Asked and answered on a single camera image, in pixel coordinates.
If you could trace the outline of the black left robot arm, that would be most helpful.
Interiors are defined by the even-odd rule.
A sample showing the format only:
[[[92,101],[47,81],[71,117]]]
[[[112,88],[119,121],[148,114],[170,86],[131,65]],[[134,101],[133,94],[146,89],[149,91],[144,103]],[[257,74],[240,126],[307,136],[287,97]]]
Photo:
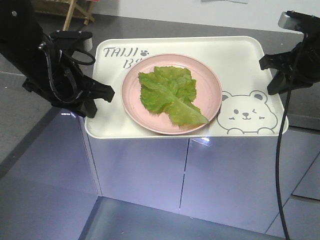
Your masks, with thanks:
[[[110,85],[80,69],[96,61],[86,47],[92,36],[87,31],[61,30],[46,35],[31,1],[0,2],[0,53],[26,76],[23,88],[54,107],[88,118],[96,115],[96,99],[110,103],[115,95]]]

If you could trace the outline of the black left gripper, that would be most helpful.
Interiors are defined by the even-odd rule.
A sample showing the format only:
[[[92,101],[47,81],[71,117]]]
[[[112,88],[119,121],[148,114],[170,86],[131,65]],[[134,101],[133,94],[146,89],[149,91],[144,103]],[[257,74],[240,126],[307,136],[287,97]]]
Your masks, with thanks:
[[[90,66],[96,59],[85,50],[61,50],[49,42],[21,52],[21,72],[26,76],[23,87],[49,101],[54,107],[94,118],[94,99],[111,103],[115,91],[86,76],[79,65]]]

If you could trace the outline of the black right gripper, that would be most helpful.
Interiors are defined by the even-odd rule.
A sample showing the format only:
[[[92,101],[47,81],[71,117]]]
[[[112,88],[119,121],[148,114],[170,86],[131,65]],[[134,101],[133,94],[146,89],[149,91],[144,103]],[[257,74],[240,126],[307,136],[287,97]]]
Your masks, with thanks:
[[[320,35],[304,33],[302,41],[291,51],[266,54],[259,66],[261,70],[280,71],[267,86],[269,95],[311,87],[320,81]]]

